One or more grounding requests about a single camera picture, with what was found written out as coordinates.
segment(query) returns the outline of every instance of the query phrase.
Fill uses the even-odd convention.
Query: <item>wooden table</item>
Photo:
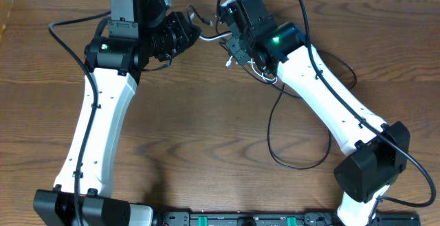
[[[214,19],[217,0],[193,3]],[[303,26],[297,0],[264,0],[278,23]],[[440,187],[440,0],[305,0],[312,42],[346,60],[359,82],[353,93],[387,122],[411,132],[410,153]],[[84,74],[47,32],[47,24],[104,12],[110,0],[16,0],[0,44],[0,224],[38,225],[36,189],[51,189],[69,150],[80,113]],[[96,21],[60,27],[82,56]],[[204,28],[213,34],[211,27]],[[278,93],[227,54],[198,41],[173,66],[142,75],[122,129],[113,197],[194,212],[291,212],[336,209],[342,191],[333,169],[338,145],[308,171],[276,165],[266,129]],[[350,82],[349,73],[326,60]],[[150,67],[159,63],[151,60]],[[283,98],[272,123],[274,149],[296,165],[324,155],[327,132],[303,101]],[[422,175],[407,170],[387,193],[428,199]],[[424,225],[440,223],[440,203],[413,209],[385,202],[380,211],[416,211]]]

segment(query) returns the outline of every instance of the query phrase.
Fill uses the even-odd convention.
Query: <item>robotic arm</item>
[[[378,196],[406,168],[406,158],[385,144],[337,100],[313,68],[305,35],[293,23],[277,26],[262,0],[228,0],[220,7],[232,38],[228,51],[240,65],[255,62],[264,75],[278,76],[296,91],[331,131],[347,158],[335,169],[344,190],[338,218],[345,225],[366,225]],[[330,72],[311,47],[314,62],[329,86],[377,132],[408,152],[410,134],[397,122],[389,126],[360,103]]]
[[[293,23],[278,27],[262,0],[229,0],[221,7],[221,20],[232,31],[226,46],[240,64],[254,60],[266,76],[278,76],[293,88],[336,138],[347,156],[335,169],[335,177],[344,190],[337,213],[161,213],[147,205],[110,199],[122,123],[140,75],[148,71],[144,67],[149,57],[170,60],[171,64],[173,57],[193,45],[201,34],[181,12],[165,16],[170,4],[171,0],[111,0],[109,37],[95,36],[85,50],[86,65],[98,89],[98,109],[84,155],[78,157],[94,103],[88,79],[74,139],[54,189],[37,190],[34,198],[34,209],[42,220],[47,225],[75,225],[75,213],[80,213],[84,225],[297,226],[327,225],[327,221],[334,225],[367,225],[376,198],[405,170],[406,158],[383,144],[333,96],[312,69],[305,35]],[[312,51],[316,65],[336,93],[374,129],[408,152],[410,135],[406,127],[401,122],[389,126],[368,110],[329,71],[314,47]],[[78,158],[82,159],[80,174],[75,172]],[[80,178],[79,192],[83,194],[80,211],[75,208],[75,176]],[[381,221],[374,225],[419,225],[415,215],[376,217]]]

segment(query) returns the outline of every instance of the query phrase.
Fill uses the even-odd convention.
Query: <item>black base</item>
[[[164,214],[164,226],[336,226],[343,225],[331,212],[299,214]],[[420,226],[415,214],[376,214],[374,226]]]
[[[88,225],[129,225],[130,205],[126,201],[99,196],[82,196],[83,218]],[[46,225],[75,225],[73,194],[59,190],[37,190],[34,210]],[[336,226],[343,225],[334,212],[295,214],[192,214],[155,212],[151,226]],[[376,214],[373,226],[420,226],[416,214]]]

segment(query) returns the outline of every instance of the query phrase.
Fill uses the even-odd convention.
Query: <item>white wire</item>
[[[232,57],[234,57],[234,56],[231,56],[231,57],[229,58],[229,60],[226,62],[226,68],[228,68],[229,66],[231,66],[231,64],[232,64]]]
[[[204,37],[204,36],[199,36],[199,38],[202,39],[202,40],[204,40],[204,41],[215,41],[215,40],[217,40],[217,39],[223,38],[223,37],[225,37],[225,36],[229,36],[229,35],[231,35],[231,34],[232,34],[232,33],[226,33],[226,34],[222,34],[221,36],[216,36],[216,37],[214,37],[214,38],[206,38],[206,37]]]
[[[254,67],[254,64],[255,64],[255,62],[254,62],[254,59],[253,58],[251,58],[251,60],[250,61],[248,61],[248,63],[250,63],[250,66],[252,66],[252,70],[254,70],[254,73],[257,75],[257,76],[259,76],[260,78],[262,78],[262,79],[264,79],[264,80],[266,80],[266,81],[274,81],[275,80],[275,82],[277,82],[278,81],[278,77],[275,77],[275,78],[272,78],[272,79],[269,79],[269,78],[266,78],[265,76],[263,76],[263,73],[258,73],[258,72],[256,72],[256,70],[255,70],[255,67]]]

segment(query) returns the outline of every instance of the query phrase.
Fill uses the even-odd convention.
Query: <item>white robotic arm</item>
[[[111,197],[113,165],[122,123],[138,85],[130,74],[119,76],[115,69],[96,68],[91,76],[99,91],[99,106],[82,158],[80,193],[87,194],[89,189],[95,189],[97,195]],[[92,103],[91,86],[88,79],[85,79],[84,101],[74,139],[54,183],[54,187],[60,186],[62,192],[74,192],[74,171]]]
[[[385,124],[385,121],[360,103],[331,73],[319,57],[315,47],[312,48],[314,60],[323,70],[322,74],[327,82],[357,113],[382,132],[381,125]],[[278,64],[278,77],[296,91],[319,116],[346,156],[357,150],[356,145],[359,141],[368,143],[376,137],[369,129],[361,127],[358,120],[317,79],[305,46],[293,51],[287,57],[289,59],[287,62],[279,62]],[[338,208],[338,217],[347,226],[366,225],[375,199],[377,196],[383,195],[388,188],[389,185],[385,185],[367,203],[354,201],[347,193],[344,193],[342,203]]]

